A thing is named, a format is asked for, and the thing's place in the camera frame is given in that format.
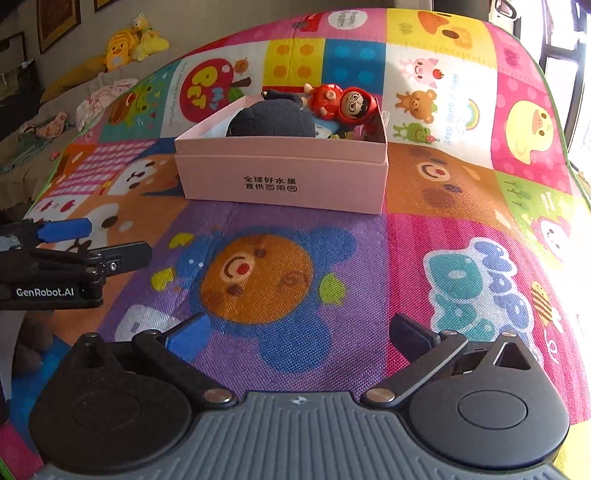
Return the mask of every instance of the cartoon apple print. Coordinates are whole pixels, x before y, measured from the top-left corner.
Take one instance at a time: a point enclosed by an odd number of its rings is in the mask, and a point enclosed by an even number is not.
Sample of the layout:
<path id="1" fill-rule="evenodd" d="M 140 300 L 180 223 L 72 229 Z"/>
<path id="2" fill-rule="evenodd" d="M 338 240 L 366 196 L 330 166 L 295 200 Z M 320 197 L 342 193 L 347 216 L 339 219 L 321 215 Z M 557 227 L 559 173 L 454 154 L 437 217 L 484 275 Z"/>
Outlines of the cartoon apple print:
<path id="1" fill-rule="evenodd" d="M 200 122 L 243 93 L 239 87 L 251 84 L 250 77 L 234 82 L 234 68 L 224 59 L 211 59 L 197 65 L 185 81 L 180 93 L 181 111 L 185 118 Z"/>

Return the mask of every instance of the metal screw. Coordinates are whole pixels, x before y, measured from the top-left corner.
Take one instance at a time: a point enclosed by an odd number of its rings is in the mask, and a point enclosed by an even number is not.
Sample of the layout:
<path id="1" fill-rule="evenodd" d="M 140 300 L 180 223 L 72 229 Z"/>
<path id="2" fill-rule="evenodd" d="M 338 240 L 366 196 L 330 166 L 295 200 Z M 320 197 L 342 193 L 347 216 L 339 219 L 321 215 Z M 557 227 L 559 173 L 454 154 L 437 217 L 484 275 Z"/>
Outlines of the metal screw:
<path id="1" fill-rule="evenodd" d="M 394 392 L 387 388 L 372 388 L 365 392 L 365 396 L 374 403 L 388 403 L 396 398 Z"/>
<path id="2" fill-rule="evenodd" d="M 211 388 L 203 394 L 203 398 L 209 403 L 228 403 L 234 398 L 234 394 L 225 388 Z"/>

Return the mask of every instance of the red figurine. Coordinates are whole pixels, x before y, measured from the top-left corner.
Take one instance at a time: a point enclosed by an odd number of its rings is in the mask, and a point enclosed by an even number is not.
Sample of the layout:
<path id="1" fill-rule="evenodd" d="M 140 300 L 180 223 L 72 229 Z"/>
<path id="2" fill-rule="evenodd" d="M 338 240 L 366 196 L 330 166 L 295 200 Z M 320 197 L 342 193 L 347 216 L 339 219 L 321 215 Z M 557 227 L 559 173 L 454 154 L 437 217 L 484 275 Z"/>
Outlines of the red figurine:
<path id="1" fill-rule="evenodd" d="M 334 120 L 339 112 L 340 99 L 343 96 L 343 90 L 334 83 L 323 83 L 319 87 L 313 88 L 306 83 L 304 93 L 309 98 L 304 99 L 308 108 L 322 120 Z"/>
<path id="2" fill-rule="evenodd" d="M 340 98 L 337 117 L 344 124 L 363 125 L 377 110 L 378 102 L 371 94 L 358 87 L 349 87 Z"/>

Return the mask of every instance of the blanket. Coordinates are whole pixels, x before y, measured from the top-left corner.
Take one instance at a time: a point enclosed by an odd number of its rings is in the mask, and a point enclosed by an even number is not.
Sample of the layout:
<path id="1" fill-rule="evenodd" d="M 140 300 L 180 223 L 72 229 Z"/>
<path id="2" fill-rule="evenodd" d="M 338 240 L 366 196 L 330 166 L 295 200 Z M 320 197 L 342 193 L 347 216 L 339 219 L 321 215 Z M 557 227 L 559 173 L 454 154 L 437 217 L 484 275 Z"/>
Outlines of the blanket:
<path id="1" fill-rule="evenodd" d="M 305 83 L 360 86 L 388 112 L 381 215 L 184 198 L 175 137 L 242 95 L 303 92 Z M 569 409 L 558 466 L 591 478 L 589 205 L 544 76 L 493 25 L 345 10 L 200 47 L 87 125 L 29 217 L 92 221 L 88 238 L 49 248 L 144 240 L 154 259 L 110 278 L 103 307 L 50 319 L 56 344 L 37 376 L 15 379 L 0 429 L 0 456 L 17 480 L 41 465 L 28 414 L 80 334 L 128 340 L 198 312 L 207 317 L 174 351 L 240 395 L 358 396 L 406 364 L 388 341 L 396 312 L 471 340 L 515 332 Z"/>
<path id="2" fill-rule="evenodd" d="M 64 112 L 57 114 L 55 118 L 50 118 L 39 124 L 26 122 L 21 125 L 17 133 L 17 149 L 14 156 L 0 168 L 0 174 L 8 173 L 13 168 L 24 165 L 42 150 L 45 150 L 51 142 L 59 137 L 66 125 L 67 115 Z"/>

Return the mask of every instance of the orange bear face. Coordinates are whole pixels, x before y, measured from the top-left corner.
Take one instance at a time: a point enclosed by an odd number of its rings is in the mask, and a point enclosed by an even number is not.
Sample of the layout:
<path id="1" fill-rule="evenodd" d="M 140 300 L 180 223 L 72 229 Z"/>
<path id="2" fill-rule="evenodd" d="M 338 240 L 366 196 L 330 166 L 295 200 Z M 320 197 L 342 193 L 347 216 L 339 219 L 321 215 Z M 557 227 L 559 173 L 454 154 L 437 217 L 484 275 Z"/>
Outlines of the orange bear face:
<path id="1" fill-rule="evenodd" d="M 403 108 L 404 113 L 409 112 L 417 120 L 422 120 L 426 124 L 432 124 L 434 121 L 433 112 L 437 111 L 433 100 L 437 98 L 434 90 L 417 90 L 413 93 L 406 92 L 406 95 L 396 94 L 398 100 L 396 108 Z"/>
<path id="2" fill-rule="evenodd" d="M 231 322 L 262 325 L 293 311 L 310 291 L 306 250 L 278 235 L 244 236 L 220 252 L 201 284 L 203 305 Z"/>
<path id="3" fill-rule="evenodd" d="M 474 220 L 521 237 L 494 170 L 415 145 L 389 144 L 388 161 L 389 213 Z"/>

